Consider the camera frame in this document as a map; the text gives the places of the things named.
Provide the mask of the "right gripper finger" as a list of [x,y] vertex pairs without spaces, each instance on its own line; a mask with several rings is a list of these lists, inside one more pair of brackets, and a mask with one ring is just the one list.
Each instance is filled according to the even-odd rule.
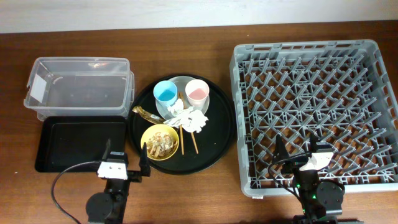
[[274,154],[273,154],[273,162],[277,162],[277,161],[281,161],[284,159],[288,159],[289,158],[289,153],[287,152],[286,148],[285,148],[285,144],[280,136],[280,134],[278,134],[275,137],[275,150],[274,150]]
[[310,134],[310,147],[319,148],[320,139],[313,133]]

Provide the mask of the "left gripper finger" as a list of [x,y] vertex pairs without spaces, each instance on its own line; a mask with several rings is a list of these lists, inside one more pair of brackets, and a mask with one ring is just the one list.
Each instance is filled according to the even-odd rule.
[[150,164],[149,164],[149,159],[147,156],[147,144],[144,142],[142,146],[142,151],[140,155],[140,161],[139,161],[139,167],[141,170],[141,176],[144,177],[150,177],[151,170],[150,170]]
[[107,142],[106,142],[105,152],[104,152],[104,154],[103,154],[103,156],[101,158],[102,161],[105,161],[108,158],[110,149],[111,149],[111,140],[108,139]]

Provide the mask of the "food scraps and rice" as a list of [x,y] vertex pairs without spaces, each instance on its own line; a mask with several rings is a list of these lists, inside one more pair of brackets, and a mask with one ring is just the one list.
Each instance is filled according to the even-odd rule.
[[178,141],[167,133],[157,132],[146,142],[147,154],[153,159],[164,159],[171,155]]

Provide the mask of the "yellow bowl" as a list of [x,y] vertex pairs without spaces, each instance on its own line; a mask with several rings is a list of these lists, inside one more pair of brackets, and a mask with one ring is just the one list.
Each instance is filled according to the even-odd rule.
[[149,138],[152,137],[157,132],[167,133],[178,141],[177,147],[174,149],[174,151],[171,153],[171,155],[169,155],[168,157],[166,157],[164,159],[153,159],[153,158],[151,158],[151,156],[147,155],[149,159],[152,159],[154,161],[164,161],[164,160],[171,158],[177,152],[180,140],[179,140],[179,136],[174,128],[172,128],[166,124],[155,124],[155,125],[152,125],[151,127],[149,127],[148,129],[146,129],[144,134],[142,135],[141,148],[142,148],[144,142],[146,143],[149,140]]

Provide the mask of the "brown snack wrapper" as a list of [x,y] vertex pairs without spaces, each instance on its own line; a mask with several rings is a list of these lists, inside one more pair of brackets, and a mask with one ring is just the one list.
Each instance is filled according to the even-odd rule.
[[163,124],[165,122],[165,119],[144,110],[141,106],[134,106],[132,111],[152,124]]

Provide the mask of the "white tissue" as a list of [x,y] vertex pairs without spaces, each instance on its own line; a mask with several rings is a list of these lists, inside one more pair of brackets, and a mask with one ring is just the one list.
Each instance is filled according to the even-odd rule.
[[201,132],[208,121],[202,111],[196,110],[192,106],[185,109],[181,99],[169,106],[167,110],[171,112],[172,118],[165,120],[163,123],[174,128],[181,126],[189,133]]

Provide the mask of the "wooden chopstick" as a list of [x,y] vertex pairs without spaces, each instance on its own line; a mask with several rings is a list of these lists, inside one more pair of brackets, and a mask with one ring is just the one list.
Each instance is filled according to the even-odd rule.
[[[182,100],[182,102],[183,102],[183,108],[184,109],[187,109],[187,104],[186,104],[186,102],[184,102],[184,99],[183,99],[183,94],[182,94],[182,92],[178,92],[178,97]],[[192,137],[192,141],[193,141],[193,145],[194,145],[194,148],[195,148],[195,151],[196,151],[196,154],[198,154],[199,152],[198,152],[198,147],[197,147],[197,142],[196,142],[196,139],[195,139],[195,135],[194,135],[194,133],[190,133],[191,134],[191,137]]]
[[[182,100],[183,96],[181,92],[178,92],[178,99]],[[180,132],[180,146],[181,146],[181,152],[182,155],[184,155],[184,141],[183,141],[183,128],[182,125],[179,126],[179,132]]]

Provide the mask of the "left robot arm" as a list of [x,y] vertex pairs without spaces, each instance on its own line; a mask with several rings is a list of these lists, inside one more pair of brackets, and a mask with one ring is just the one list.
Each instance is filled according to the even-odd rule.
[[86,203],[88,223],[122,223],[131,183],[142,182],[150,176],[147,151],[142,151],[139,170],[128,170],[128,156],[124,151],[112,151],[111,141],[99,161],[97,176],[106,181],[103,192],[95,193]]

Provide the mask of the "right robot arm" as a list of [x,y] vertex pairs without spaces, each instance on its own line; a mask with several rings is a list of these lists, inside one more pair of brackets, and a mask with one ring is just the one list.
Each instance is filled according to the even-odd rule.
[[333,146],[310,135],[310,149],[291,156],[278,134],[275,137],[274,165],[281,165],[281,174],[293,175],[290,191],[300,202],[303,215],[293,217],[292,223],[338,223],[342,214],[345,187],[333,180],[320,180],[318,171],[328,166],[333,157]]

